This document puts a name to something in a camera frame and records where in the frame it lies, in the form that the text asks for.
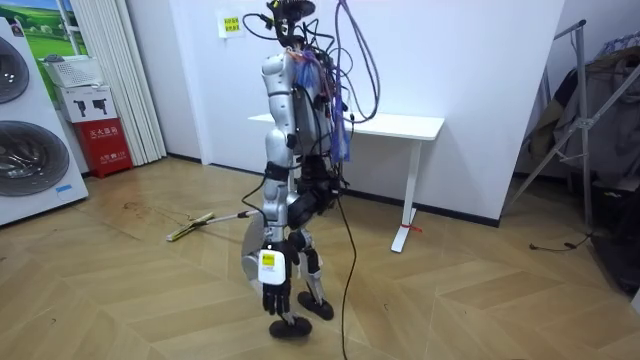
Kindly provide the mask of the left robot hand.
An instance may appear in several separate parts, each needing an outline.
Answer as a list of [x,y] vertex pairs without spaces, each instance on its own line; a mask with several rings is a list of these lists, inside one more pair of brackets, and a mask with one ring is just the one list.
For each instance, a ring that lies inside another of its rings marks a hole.
[[265,243],[258,254],[258,280],[262,304],[270,315],[290,312],[293,267],[300,263],[296,249],[286,241]]

